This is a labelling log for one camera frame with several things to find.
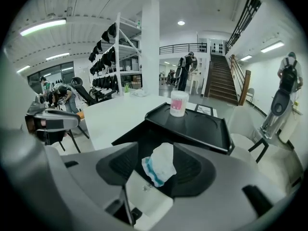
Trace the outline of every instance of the crumpled tissue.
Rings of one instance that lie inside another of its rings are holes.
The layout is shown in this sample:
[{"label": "crumpled tissue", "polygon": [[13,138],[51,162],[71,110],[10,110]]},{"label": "crumpled tissue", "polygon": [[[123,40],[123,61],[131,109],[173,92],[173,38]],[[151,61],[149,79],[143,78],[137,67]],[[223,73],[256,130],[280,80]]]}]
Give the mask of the crumpled tissue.
[{"label": "crumpled tissue", "polygon": [[141,164],[154,186],[163,186],[171,176],[177,173],[173,166],[173,145],[162,143],[153,150],[151,156],[143,158]]}]

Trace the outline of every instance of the white chair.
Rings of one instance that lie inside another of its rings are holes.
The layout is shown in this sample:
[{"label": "white chair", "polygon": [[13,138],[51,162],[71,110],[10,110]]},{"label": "white chair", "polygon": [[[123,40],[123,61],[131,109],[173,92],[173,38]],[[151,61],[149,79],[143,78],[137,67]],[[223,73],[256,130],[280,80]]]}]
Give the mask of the white chair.
[{"label": "white chair", "polygon": [[[230,156],[245,161],[254,168],[258,168],[257,163],[266,152],[269,144],[255,128],[247,108],[243,106],[234,107],[228,121],[228,129],[235,145]],[[252,154],[251,152],[259,147],[260,144],[264,145],[261,153],[259,155]]]},{"label": "white chair", "polygon": [[251,97],[250,102],[252,102],[253,99],[254,99],[254,95],[255,95],[255,89],[249,88],[249,89],[247,90],[247,94],[246,94],[246,95],[247,95],[248,97]]}]

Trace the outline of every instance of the recessed ceiling light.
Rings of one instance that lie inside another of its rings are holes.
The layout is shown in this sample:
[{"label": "recessed ceiling light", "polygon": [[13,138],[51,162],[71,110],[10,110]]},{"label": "recessed ceiling light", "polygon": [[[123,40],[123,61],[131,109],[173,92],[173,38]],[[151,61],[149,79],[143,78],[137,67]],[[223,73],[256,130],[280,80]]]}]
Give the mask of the recessed ceiling light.
[{"label": "recessed ceiling light", "polygon": [[68,67],[68,68],[65,68],[65,69],[62,69],[62,71],[66,71],[66,70],[69,70],[69,69],[72,69],[73,67]]},{"label": "recessed ceiling light", "polygon": [[61,57],[61,56],[67,56],[67,55],[69,55],[69,53],[63,53],[63,54],[60,54],[60,55],[48,57],[48,58],[46,58],[46,60],[48,61],[48,60],[53,59],[53,58],[57,58],[57,57]]},{"label": "recessed ceiling light", "polygon": [[274,43],[274,44],[272,44],[272,45],[262,49],[261,51],[263,53],[265,53],[265,52],[271,51],[271,50],[276,49],[276,48],[281,47],[281,46],[284,46],[284,43],[282,43],[281,41],[278,41],[278,42],[276,42],[276,43]]},{"label": "recessed ceiling light", "polygon": [[245,61],[245,60],[247,60],[247,59],[249,59],[249,58],[252,58],[252,56],[251,56],[251,55],[248,55],[248,56],[242,58],[240,61]]},{"label": "recessed ceiling light", "polygon": [[30,67],[30,66],[27,65],[26,67],[23,67],[22,69],[19,69],[17,72],[20,73],[20,72],[24,71],[25,69],[27,69],[27,68],[29,68],[29,67]]},{"label": "recessed ceiling light", "polygon": [[30,28],[28,28],[28,29],[22,31],[22,32],[20,33],[20,35],[21,35],[21,36],[25,36],[25,35],[28,35],[28,34],[30,34],[30,33],[39,31],[39,30],[44,29],[44,28],[48,28],[48,27],[51,27],[51,26],[64,25],[64,24],[66,24],[66,19],[55,20],[55,21],[49,21],[49,22],[46,22],[46,23],[43,23],[43,24],[39,24],[39,25],[30,27]]}]

